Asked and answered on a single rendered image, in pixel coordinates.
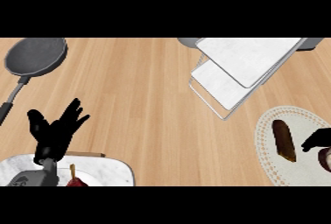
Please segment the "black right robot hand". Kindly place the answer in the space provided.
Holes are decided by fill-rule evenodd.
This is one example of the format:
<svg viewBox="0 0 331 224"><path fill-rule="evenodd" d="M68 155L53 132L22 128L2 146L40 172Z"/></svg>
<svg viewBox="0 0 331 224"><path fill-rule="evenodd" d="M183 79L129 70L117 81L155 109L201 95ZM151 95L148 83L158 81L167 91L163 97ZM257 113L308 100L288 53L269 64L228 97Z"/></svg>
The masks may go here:
<svg viewBox="0 0 331 224"><path fill-rule="evenodd" d="M309 152L315 147L331 147L331 128L318 129L305 140L303 152Z"/></svg>

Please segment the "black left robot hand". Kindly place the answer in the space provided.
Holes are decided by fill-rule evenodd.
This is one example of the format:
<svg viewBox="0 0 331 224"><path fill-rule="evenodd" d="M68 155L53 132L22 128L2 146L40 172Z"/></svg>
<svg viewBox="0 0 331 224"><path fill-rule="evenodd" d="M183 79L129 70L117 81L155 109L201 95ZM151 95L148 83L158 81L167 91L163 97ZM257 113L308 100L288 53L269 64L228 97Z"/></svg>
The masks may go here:
<svg viewBox="0 0 331 224"><path fill-rule="evenodd" d="M36 109L27 112L30 133L37 141L34 157L37 165L42 165L42 160L47 158L58 162L65 156L73 136L84 121L90 118L90 115L79 117L81 112L79 98L73 100L62 116L52 123L47 122Z"/></svg>

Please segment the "dark red cupcake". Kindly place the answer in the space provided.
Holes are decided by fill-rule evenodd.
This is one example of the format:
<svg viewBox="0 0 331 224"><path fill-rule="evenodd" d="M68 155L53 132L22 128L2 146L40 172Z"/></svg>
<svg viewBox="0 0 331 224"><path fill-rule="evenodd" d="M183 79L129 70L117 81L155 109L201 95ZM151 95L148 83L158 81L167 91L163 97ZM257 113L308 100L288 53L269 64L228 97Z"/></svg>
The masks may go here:
<svg viewBox="0 0 331 224"><path fill-rule="evenodd" d="M318 162L322 166L322 168L331 172L331 168L328 166L328 163L327 163L327 156L328 156L328 152L331 151L331 148L324 148L319 152L318 152Z"/></svg>

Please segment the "white oval placemat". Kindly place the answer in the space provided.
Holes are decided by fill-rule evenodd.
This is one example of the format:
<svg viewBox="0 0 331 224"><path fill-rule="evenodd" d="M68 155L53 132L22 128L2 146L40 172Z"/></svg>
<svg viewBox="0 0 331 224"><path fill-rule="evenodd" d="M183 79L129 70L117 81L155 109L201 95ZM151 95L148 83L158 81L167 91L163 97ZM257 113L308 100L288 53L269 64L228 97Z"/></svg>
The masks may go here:
<svg viewBox="0 0 331 224"><path fill-rule="evenodd" d="M271 108L259 118L254 145L268 178L277 186L331 186L327 147L303 151L302 144L331 124L296 106Z"/></svg>

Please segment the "white tiered shelf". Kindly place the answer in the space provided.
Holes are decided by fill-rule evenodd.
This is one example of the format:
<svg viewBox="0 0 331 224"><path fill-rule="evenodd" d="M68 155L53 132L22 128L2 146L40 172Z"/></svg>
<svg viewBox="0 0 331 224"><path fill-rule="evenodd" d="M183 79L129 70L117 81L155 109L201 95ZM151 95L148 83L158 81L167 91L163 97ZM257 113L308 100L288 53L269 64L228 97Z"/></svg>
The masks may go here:
<svg viewBox="0 0 331 224"><path fill-rule="evenodd" d="M231 111L222 116L200 92L203 102L226 121L244 101L265 84L306 38L201 38L197 48L209 59L191 71L197 81L222 107Z"/></svg>

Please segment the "wooden board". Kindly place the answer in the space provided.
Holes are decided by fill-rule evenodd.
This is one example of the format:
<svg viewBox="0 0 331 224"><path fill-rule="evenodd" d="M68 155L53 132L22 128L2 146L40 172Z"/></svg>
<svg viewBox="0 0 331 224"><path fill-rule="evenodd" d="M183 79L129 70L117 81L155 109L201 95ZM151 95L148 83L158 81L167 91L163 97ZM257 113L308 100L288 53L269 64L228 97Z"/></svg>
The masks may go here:
<svg viewBox="0 0 331 224"><path fill-rule="evenodd" d="M96 152L77 152L77 151L68 151L67 156L81 156L81 157L96 157L104 158L107 155L104 153Z"/></svg>

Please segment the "white marble plate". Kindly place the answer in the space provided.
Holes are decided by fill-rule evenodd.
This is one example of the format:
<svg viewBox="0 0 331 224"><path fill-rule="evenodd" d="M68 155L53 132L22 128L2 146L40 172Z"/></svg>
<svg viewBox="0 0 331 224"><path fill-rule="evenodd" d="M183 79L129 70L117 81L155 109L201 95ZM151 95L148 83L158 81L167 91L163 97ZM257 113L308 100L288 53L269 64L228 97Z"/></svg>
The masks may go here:
<svg viewBox="0 0 331 224"><path fill-rule="evenodd" d="M107 157L64 156L56 163L59 186L71 180L70 165L76 165L76 176L89 186L135 186L135 175L126 163ZM19 172L40 170L34 155L12 156L0 162L0 186L6 186Z"/></svg>

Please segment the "red pepper with stem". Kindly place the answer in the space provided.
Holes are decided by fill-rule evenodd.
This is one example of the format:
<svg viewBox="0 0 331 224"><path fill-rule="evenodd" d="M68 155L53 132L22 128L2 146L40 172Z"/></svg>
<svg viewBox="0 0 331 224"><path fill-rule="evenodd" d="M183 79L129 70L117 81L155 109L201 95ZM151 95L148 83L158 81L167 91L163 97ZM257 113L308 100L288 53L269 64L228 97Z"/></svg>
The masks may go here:
<svg viewBox="0 0 331 224"><path fill-rule="evenodd" d="M67 186L87 186L86 182L76 175L76 165L70 165L71 180L67 182Z"/></svg>

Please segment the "dark grey frying pan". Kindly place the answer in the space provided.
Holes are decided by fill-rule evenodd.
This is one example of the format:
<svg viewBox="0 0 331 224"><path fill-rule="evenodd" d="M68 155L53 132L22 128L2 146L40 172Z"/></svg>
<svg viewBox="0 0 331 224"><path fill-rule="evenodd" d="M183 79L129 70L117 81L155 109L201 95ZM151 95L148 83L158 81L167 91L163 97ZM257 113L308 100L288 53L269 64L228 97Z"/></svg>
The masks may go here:
<svg viewBox="0 0 331 224"><path fill-rule="evenodd" d="M19 77L15 90L0 105L0 125L13 107L13 100L33 77L49 74L62 64L68 55L68 43L64 38L24 38L8 51L5 68Z"/></svg>

